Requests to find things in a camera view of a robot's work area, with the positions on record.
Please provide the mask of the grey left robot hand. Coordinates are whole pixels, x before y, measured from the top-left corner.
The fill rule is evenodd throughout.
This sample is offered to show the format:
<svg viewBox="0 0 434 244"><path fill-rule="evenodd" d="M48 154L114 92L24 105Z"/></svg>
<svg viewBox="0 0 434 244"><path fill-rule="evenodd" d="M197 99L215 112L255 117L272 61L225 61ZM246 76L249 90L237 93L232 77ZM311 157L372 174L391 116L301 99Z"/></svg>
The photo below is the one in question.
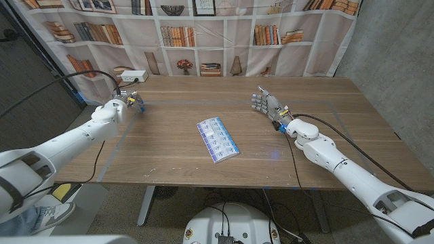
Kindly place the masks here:
<svg viewBox="0 0 434 244"><path fill-rule="evenodd" d="M125 102L128 108L135 110L137 113L145 111L143 99L137 91L121 90L121 94L115 95L115 99Z"/></svg>

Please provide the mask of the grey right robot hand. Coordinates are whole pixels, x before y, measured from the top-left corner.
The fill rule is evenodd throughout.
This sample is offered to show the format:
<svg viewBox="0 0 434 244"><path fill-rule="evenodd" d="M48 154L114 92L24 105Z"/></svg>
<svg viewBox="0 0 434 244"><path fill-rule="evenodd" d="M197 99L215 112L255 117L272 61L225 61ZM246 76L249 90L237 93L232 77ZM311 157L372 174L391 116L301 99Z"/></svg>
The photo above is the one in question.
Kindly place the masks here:
<svg viewBox="0 0 434 244"><path fill-rule="evenodd" d="M282 105L278 99L267 90L258 86L260 94L252 95L252 108L267 115L276 131L285 131L294 119L289 108Z"/></svg>

